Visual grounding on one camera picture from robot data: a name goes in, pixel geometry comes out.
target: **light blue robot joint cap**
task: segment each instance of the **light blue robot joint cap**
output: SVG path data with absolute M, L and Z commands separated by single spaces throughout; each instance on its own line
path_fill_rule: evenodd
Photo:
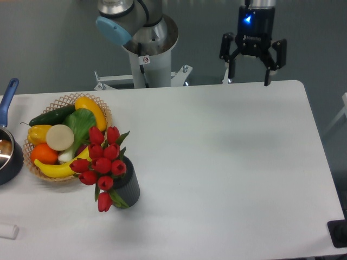
M 96 21 L 98 30 L 111 42 L 116 45 L 124 45 L 131 40 L 131 35 L 127 30 L 116 22 L 99 16 Z

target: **saucepan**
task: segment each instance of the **saucepan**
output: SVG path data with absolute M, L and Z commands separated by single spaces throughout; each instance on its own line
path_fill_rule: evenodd
M 0 103 L 0 185 L 13 179 L 23 166 L 22 149 L 6 129 L 8 110 L 18 84 L 18 79 L 10 80 Z

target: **warning sticker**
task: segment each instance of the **warning sticker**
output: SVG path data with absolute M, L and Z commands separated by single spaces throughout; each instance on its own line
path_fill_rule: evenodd
M 150 63 L 150 57 L 148 55 L 139 57 L 140 65 L 146 65 Z

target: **fruit basket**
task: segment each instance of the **fruit basket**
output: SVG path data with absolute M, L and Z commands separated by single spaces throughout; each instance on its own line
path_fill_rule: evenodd
M 106 103 L 104 103 L 104 101 L 102 99 L 100 99 L 99 97 L 95 97 L 94 95 L 90 95 L 90 94 L 73 93 L 70 95 L 62 96 L 59 99 L 54 100 L 42 112 L 42 114 L 45 114 L 47 112 L 53 111 L 53 110 L 61 108 L 61 107 L 73 105 L 73 104 L 75 104 L 75 101 L 82 96 L 86 96 L 86 97 L 92 99 L 93 101 L 95 101 L 95 103 L 97 103 L 97 105 L 100 107 L 101 111 L 103 112 L 103 114 L 105 116 L 107 127 L 111 126 L 112 125 L 112 115 L 111 115 L 111 111 L 110 111 L 108 105 Z M 24 145 L 23 145 L 24 164 L 26 165 L 26 167 L 29 169 L 29 171 L 32 174 L 34 174 L 35 176 L 37 176 L 40 179 L 43 179 L 46 181 L 51 181 L 51 182 L 64 182 L 64 181 L 70 181 L 72 179 L 75 179 L 75 177 L 73 175 L 68 176 L 68 177 L 63 177 L 63 178 L 52 178 L 52 177 L 49 177 L 49 176 L 46 176 L 45 174 L 43 174 L 42 171 L 30 159 L 31 152 L 33 151 L 34 147 L 35 146 L 32 143 L 30 143 L 28 141 L 28 139 L 26 139 L 24 141 Z

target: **blue light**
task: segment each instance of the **blue light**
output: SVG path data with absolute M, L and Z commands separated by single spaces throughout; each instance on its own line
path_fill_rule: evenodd
M 248 16 L 247 18 L 243 19 L 243 21 L 247 24 L 250 24 L 250 16 Z

